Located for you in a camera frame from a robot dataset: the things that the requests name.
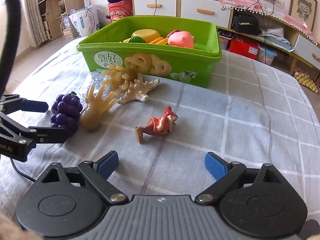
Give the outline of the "purple toy grapes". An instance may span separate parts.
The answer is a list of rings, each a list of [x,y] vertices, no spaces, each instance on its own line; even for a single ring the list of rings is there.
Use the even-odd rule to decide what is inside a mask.
[[[58,95],[51,107],[51,126],[63,128],[68,137],[73,136],[78,130],[82,109],[80,98],[75,92]]]

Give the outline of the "beige rubber hand toy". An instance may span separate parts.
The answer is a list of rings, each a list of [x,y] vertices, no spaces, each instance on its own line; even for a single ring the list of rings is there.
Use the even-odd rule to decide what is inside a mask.
[[[102,85],[98,93],[94,95],[95,84],[93,83],[87,90],[85,97],[87,105],[80,114],[80,125],[89,131],[99,128],[102,123],[103,114],[116,104],[115,92],[110,92],[103,99],[105,88],[106,86]]]
[[[103,76],[108,76],[101,84],[108,86],[107,92],[115,92],[116,95],[121,94],[129,88],[129,84],[133,82],[138,74],[131,68],[122,66],[109,65],[106,71],[102,72]]]

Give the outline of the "red dwarf figurine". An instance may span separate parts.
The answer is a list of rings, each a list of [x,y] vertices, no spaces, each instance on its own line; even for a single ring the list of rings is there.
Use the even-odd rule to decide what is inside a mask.
[[[172,131],[172,127],[176,125],[178,116],[172,111],[170,106],[167,106],[164,111],[164,115],[155,118],[150,117],[149,122],[145,126],[135,127],[135,135],[138,142],[143,142],[143,135],[160,136],[166,135]]]

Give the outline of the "white starfish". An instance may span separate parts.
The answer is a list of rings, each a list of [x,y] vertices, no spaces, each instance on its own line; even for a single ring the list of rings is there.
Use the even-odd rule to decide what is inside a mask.
[[[116,100],[116,103],[124,105],[135,100],[140,102],[148,101],[148,92],[160,84],[160,79],[144,82],[143,78],[143,74],[139,73],[137,78],[133,82],[130,82],[125,94]]]

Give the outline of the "white paper shopping bag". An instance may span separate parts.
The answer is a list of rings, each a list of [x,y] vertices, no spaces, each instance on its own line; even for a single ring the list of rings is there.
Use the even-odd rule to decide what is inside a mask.
[[[95,5],[89,5],[79,10],[72,9],[68,16],[81,37],[89,36],[100,29]]]

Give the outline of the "wooden bookshelf by window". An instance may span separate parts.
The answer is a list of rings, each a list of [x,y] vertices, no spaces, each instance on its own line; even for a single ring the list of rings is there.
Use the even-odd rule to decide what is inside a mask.
[[[85,0],[41,0],[39,9],[42,14],[43,25],[49,40],[55,40],[63,35],[61,24],[63,17],[71,10],[85,7]]]

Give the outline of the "egg carton stack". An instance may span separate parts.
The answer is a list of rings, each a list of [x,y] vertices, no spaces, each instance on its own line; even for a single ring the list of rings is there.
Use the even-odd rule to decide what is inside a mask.
[[[311,91],[318,94],[319,87],[317,86],[316,82],[310,77],[310,75],[302,70],[301,68],[294,69],[294,78],[303,86],[308,87]]]

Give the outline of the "yellow toy corn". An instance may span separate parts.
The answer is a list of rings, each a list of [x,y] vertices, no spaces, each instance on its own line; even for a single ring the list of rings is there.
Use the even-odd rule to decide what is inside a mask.
[[[123,40],[123,43],[145,43],[144,39],[139,36],[133,36]]]

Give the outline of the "red cardboard box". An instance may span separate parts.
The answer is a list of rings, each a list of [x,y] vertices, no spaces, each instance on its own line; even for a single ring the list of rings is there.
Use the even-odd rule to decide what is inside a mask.
[[[234,35],[229,43],[229,52],[235,53],[253,60],[257,59],[259,46],[257,42],[249,37]]]

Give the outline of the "green plastic storage box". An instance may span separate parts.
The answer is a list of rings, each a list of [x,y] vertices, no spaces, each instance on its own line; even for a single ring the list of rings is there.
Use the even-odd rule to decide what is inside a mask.
[[[186,31],[195,38],[194,48],[160,44],[156,40],[130,42],[135,31],[151,29],[166,38],[172,31]],[[215,24],[164,16],[125,17],[96,31],[77,45],[90,71],[109,65],[130,67],[142,74],[207,87],[213,68],[221,60]]]

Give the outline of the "yellow toy pot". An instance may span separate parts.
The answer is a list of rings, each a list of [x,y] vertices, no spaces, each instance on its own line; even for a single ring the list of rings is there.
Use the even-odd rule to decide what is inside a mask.
[[[139,29],[132,33],[131,37],[140,37],[146,43],[150,43],[153,40],[159,38],[161,35],[158,31],[153,29]]]

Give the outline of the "wooden white sideboard cabinet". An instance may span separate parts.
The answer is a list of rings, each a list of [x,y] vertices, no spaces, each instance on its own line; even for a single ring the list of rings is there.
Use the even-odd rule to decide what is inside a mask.
[[[276,9],[289,15],[289,9],[284,10],[283,0],[252,0],[264,5],[274,6]],[[319,1],[315,24],[319,22]],[[319,39],[314,31],[319,28],[314,25],[313,35],[310,37],[294,26],[287,24],[271,15],[259,14],[249,11],[240,11],[235,8],[222,8],[219,0],[132,0],[134,15],[156,15],[182,17],[193,20],[212,22],[220,29],[233,31],[233,16],[236,14],[251,15],[259,21],[259,35],[249,35],[255,41],[265,43],[273,48],[287,53],[293,58],[291,69],[294,70],[298,61],[309,67],[319,69]]]

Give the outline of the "pink pig toy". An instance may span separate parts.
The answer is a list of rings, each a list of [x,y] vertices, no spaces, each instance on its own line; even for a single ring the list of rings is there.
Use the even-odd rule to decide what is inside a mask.
[[[188,31],[174,30],[167,38],[170,46],[194,49],[195,37]]]

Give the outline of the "orange toy pumpkin half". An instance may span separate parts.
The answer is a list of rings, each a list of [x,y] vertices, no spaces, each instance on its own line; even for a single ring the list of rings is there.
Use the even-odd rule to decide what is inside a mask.
[[[155,40],[151,41],[150,44],[166,45],[168,43],[168,37],[158,37]]]

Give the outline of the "black bag on shelf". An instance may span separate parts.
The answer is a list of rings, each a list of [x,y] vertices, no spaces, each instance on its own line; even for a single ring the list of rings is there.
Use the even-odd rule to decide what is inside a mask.
[[[236,14],[233,16],[233,30],[238,33],[259,35],[259,21],[251,15]]]

